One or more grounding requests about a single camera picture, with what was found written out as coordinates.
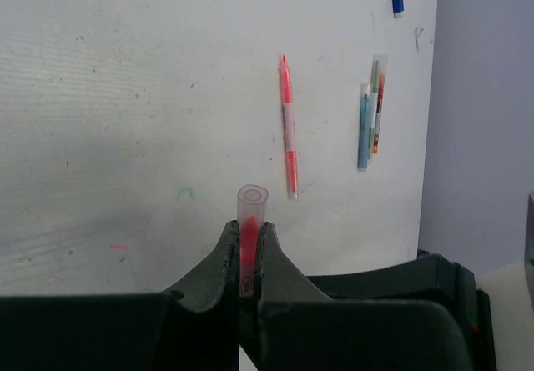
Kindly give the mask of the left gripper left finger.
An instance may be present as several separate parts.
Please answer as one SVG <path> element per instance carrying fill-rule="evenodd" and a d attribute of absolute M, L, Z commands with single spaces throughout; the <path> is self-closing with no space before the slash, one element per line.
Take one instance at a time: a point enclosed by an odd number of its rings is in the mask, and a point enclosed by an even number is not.
<path fill-rule="evenodd" d="M 162 370 L 239 368 L 239 230 L 225 224 L 216 246 L 177 283 L 160 334 Z"/>

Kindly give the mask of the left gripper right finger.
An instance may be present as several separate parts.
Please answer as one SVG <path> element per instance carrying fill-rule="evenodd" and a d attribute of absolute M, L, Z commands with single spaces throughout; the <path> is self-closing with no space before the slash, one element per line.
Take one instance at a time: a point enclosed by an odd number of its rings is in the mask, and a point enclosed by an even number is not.
<path fill-rule="evenodd" d="M 260 370 L 319 369 L 333 300 L 283 252 L 272 223 L 260 230 L 254 286 L 254 364 Z"/>

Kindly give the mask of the pink highlighter pen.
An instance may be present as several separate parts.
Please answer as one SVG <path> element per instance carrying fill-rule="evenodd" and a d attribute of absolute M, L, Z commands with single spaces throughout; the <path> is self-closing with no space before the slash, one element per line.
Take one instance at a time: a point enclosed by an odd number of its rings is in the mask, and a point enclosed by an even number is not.
<path fill-rule="evenodd" d="M 264 224 L 269 192 L 258 185 L 244 185 L 237 193 L 239 226 L 239 296 L 252 298 L 259 231 Z"/>
<path fill-rule="evenodd" d="M 293 95 L 290 80 L 290 69 L 287 57 L 280 58 L 280 86 L 282 99 L 282 113 L 285 133 L 285 157 L 288 183 L 288 195 L 291 199 L 298 198 L 298 166 L 295 146 L 295 115 L 293 109 Z"/>

